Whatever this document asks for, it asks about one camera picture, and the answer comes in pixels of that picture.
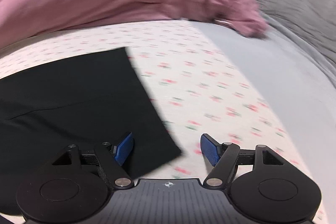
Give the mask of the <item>black pants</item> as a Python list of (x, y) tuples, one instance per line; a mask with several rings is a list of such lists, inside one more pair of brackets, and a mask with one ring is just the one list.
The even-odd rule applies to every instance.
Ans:
[(125, 162), (139, 178), (181, 155), (125, 48), (75, 56), (1, 79), (1, 212), (19, 214), (17, 187), (62, 148), (134, 137)]

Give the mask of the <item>light grey bed sheet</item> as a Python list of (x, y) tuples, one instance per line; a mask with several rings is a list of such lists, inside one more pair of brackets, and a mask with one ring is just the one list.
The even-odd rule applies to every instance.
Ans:
[(194, 23), (270, 104), (320, 184), (335, 179), (335, 88), (296, 46), (270, 31), (248, 39), (228, 28)]

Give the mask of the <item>floral bed sheet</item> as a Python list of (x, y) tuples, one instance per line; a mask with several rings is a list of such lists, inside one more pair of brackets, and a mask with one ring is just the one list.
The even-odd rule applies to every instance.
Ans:
[[(246, 77), (185, 20), (58, 31), (1, 50), (1, 79), (125, 48), (181, 155), (132, 178), (112, 143), (62, 148), (17, 187), (25, 223), (324, 223), (321, 191)], [(222, 145), (212, 166), (201, 135)]]

